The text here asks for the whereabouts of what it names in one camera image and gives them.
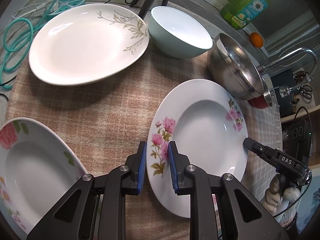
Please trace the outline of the black DAS gripper arm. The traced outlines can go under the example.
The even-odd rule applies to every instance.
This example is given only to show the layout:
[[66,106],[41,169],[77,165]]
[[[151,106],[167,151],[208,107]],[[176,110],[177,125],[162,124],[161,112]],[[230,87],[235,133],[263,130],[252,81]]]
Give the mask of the black DAS gripper arm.
[[298,186],[310,183],[312,172],[306,162],[302,162],[300,159],[278,149],[262,145],[252,138],[245,138],[243,146],[275,167],[276,172],[284,176],[289,182]]

